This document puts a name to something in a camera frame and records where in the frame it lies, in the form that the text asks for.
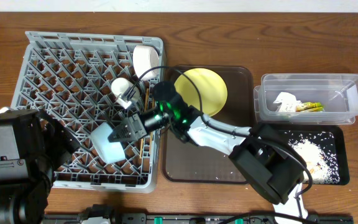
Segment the black plastic tray bin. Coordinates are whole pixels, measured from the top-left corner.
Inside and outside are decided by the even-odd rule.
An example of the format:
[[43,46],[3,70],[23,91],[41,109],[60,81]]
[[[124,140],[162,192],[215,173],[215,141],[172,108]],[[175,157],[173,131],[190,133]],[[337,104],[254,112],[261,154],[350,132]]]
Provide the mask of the black plastic tray bin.
[[312,125],[312,124],[278,124],[272,123],[271,127],[278,131],[290,130],[290,131],[326,131],[333,133],[335,139],[335,148],[337,152],[337,158],[339,162],[339,175],[340,182],[338,184],[321,184],[321,185],[346,185],[350,181],[349,167],[347,163],[346,147],[344,141],[343,131],[340,127],[335,125]]

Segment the clear plastic waste bin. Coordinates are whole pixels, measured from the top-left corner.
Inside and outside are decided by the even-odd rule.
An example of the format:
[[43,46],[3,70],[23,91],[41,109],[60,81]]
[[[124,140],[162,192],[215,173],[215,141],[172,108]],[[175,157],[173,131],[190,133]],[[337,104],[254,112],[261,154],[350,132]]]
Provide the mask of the clear plastic waste bin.
[[[282,93],[302,103],[321,103],[322,111],[281,112],[275,100]],[[358,116],[358,74],[268,73],[254,88],[257,121],[291,124],[352,124]]]

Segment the grey plastic dish rack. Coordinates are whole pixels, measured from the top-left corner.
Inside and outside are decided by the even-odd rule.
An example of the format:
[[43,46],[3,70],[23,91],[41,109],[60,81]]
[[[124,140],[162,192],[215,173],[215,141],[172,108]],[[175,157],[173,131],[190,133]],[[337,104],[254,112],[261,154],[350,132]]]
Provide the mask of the grey plastic dish rack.
[[126,158],[106,164],[90,139],[103,123],[117,126],[124,118],[148,110],[149,87],[163,79],[158,72],[140,82],[140,101],[128,109],[111,91],[115,78],[137,81],[133,52],[137,45],[153,47],[159,65],[166,61],[158,37],[28,31],[20,75],[12,99],[14,109],[44,110],[68,128],[80,147],[54,174],[54,187],[98,191],[150,193],[157,185],[160,133],[124,142]]

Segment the leftover rice food scraps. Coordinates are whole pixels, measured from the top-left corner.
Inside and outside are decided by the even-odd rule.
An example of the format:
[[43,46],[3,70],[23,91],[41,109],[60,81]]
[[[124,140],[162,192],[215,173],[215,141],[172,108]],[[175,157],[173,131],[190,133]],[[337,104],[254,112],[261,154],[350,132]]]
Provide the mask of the leftover rice food scraps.
[[281,130],[288,144],[303,158],[314,184],[338,184],[339,162],[333,133]]

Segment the white paper napkin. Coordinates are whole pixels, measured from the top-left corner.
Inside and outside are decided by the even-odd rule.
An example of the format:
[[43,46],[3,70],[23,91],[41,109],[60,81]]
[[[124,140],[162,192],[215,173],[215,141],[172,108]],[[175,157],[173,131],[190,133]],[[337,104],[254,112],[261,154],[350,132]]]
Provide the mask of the white paper napkin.
[[276,112],[295,112],[296,107],[301,104],[301,101],[297,100],[296,96],[291,93],[281,92],[273,104],[278,104]]

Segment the yellow plastic plate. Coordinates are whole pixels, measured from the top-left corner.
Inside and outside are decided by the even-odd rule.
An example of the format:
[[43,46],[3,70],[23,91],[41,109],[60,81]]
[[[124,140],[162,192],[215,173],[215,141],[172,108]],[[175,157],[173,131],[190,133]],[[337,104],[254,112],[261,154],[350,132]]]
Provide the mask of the yellow plastic plate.
[[[203,113],[209,116],[219,113],[228,96],[226,83],[221,76],[207,68],[192,68],[184,74],[191,79],[201,94]],[[200,109],[197,91],[185,76],[180,75],[174,86],[186,104]]]

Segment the light blue small bowl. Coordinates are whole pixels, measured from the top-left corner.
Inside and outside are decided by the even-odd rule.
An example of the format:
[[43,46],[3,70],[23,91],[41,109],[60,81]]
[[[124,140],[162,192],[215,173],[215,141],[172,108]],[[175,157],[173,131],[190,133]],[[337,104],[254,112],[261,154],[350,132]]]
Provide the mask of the light blue small bowl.
[[110,142],[108,137],[113,133],[113,128],[108,123],[103,123],[90,134],[96,152],[106,164],[123,161],[126,156],[120,142]]

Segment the pink plastic bowl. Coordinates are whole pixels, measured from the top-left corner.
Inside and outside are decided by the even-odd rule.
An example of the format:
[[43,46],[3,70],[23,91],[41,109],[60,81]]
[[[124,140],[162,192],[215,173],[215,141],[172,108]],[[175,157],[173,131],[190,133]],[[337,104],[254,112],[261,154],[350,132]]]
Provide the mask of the pink plastic bowl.
[[132,60],[135,74],[140,78],[145,71],[158,66],[159,56],[153,47],[137,45]]

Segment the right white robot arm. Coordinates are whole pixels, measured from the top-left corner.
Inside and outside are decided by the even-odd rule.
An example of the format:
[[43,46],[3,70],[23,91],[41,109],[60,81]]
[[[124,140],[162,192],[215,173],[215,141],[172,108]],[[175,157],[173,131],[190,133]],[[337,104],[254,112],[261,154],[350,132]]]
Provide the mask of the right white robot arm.
[[250,186],[275,206],[279,222],[307,223],[303,207],[305,160],[268,124],[237,127],[217,121],[187,105],[171,82],[159,82],[152,95],[155,108],[122,121],[109,142],[136,141],[168,126],[177,139],[215,149],[228,156]]

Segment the dark brown serving tray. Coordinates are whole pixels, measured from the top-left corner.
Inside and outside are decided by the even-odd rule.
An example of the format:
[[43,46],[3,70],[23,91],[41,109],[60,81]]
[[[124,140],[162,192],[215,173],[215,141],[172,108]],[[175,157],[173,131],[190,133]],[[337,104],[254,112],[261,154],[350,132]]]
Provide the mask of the dark brown serving tray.
[[[223,109],[213,118],[235,126],[255,124],[253,77],[244,67],[204,66],[224,80],[228,97]],[[209,184],[246,184],[227,155],[210,147],[178,140],[171,131],[162,134],[162,174],[172,182]]]

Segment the right wooden chopstick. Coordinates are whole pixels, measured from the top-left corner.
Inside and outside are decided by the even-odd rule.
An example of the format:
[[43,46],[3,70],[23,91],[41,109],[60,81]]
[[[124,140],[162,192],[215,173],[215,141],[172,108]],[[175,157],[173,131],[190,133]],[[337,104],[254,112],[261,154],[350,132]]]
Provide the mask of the right wooden chopstick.
[[[148,106],[148,109],[152,109],[152,108],[155,107],[154,98],[153,98],[153,96],[152,96],[152,88],[149,87],[148,91],[149,91],[149,94],[148,94],[148,103],[147,103],[147,106]],[[153,140],[154,140],[154,131],[152,131],[152,132],[150,133],[150,137],[149,137],[149,147],[150,147],[150,149],[152,148]]]

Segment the white plastic cup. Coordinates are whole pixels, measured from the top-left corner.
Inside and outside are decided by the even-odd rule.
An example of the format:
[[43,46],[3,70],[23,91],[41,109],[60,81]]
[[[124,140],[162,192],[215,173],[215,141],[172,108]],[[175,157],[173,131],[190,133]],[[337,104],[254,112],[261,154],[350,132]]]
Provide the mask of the white plastic cup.
[[[112,81],[111,91],[116,98],[118,95],[124,93],[126,90],[130,89],[132,86],[133,86],[133,84],[129,80],[127,80],[125,78],[116,78]],[[132,100],[133,100],[133,103],[138,103],[140,101],[139,89],[137,87],[135,87],[134,91],[135,91],[135,95]]]

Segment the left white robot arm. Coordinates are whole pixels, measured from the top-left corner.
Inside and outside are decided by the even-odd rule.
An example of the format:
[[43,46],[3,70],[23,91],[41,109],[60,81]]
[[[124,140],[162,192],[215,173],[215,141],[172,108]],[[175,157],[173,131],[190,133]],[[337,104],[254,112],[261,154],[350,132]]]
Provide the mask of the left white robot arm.
[[44,110],[0,113],[0,223],[41,223],[54,172],[79,147]]

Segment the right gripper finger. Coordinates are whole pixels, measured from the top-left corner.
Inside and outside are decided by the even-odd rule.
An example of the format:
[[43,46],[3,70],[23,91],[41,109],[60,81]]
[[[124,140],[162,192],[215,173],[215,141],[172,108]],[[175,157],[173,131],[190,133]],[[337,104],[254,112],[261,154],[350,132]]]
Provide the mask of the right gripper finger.
[[122,122],[120,124],[118,124],[115,128],[114,131],[116,133],[119,132],[136,132],[138,130],[137,127],[137,117],[135,116],[131,116],[128,118],[125,118],[122,120]]
[[144,137],[147,133],[145,129],[135,128],[132,126],[118,126],[113,129],[108,136],[109,142],[132,142]]

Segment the green orange snack wrapper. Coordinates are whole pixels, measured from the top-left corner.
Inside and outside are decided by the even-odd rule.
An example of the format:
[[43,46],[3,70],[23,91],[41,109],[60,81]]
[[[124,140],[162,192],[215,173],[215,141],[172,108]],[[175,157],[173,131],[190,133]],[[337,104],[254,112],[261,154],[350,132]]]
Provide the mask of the green orange snack wrapper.
[[306,102],[296,105],[296,112],[315,112],[315,111],[323,111],[324,106],[320,102]]

